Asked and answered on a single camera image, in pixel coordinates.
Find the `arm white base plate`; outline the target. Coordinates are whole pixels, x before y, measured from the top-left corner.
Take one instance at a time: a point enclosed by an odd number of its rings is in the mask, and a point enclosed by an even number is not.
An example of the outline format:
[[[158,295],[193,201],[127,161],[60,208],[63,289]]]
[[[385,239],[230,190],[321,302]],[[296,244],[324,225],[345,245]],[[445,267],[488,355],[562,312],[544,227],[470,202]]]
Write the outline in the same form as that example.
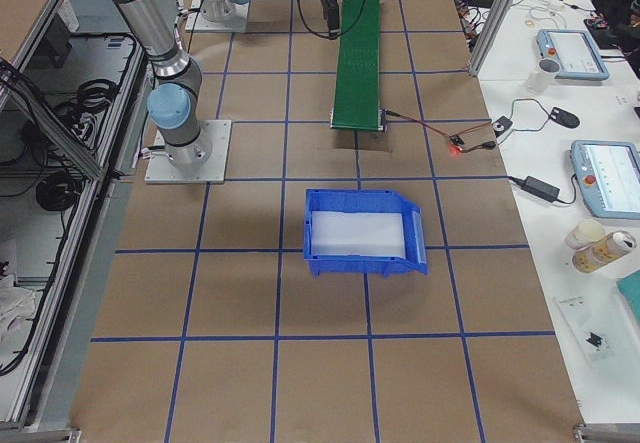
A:
[[[199,137],[184,147],[167,145],[160,131],[156,131],[154,145],[160,149],[148,152],[147,183],[224,183],[232,121],[202,120],[199,124]]]
[[[185,29],[196,33],[244,33],[250,4],[239,5],[229,0],[192,0]]]

